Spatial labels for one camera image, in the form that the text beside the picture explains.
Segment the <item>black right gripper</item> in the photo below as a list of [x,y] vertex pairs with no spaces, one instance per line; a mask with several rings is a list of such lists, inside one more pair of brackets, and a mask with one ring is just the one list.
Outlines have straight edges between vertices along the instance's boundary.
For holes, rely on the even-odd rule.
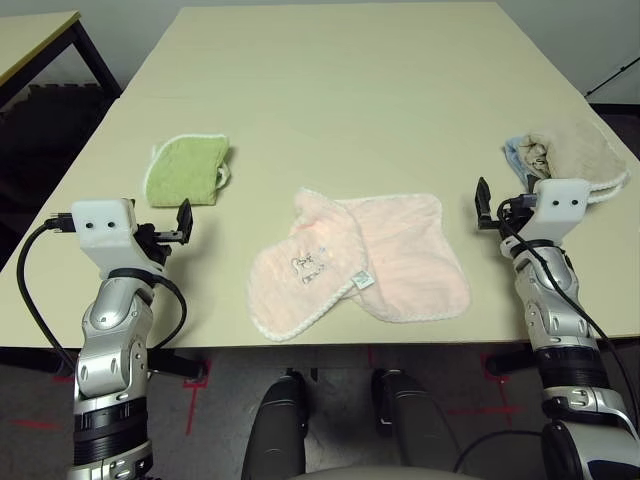
[[503,200],[497,207],[496,217],[491,214],[491,193],[483,177],[478,179],[475,192],[475,208],[479,230],[497,230],[503,240],[519,234],[533,216],[534,195],[519,195]]

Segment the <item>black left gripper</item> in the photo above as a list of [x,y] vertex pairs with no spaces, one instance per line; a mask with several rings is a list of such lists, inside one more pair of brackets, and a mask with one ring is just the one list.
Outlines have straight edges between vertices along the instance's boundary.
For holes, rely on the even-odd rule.
[[193,214],[191,203],[184,199],[177,211],[177,229],[158,232],[151,223],[139,224],[134,233],[134,239],[146,257],[152,262],[164,267],[167,258],[172,253],[170,243],[187,244],[193,228]]

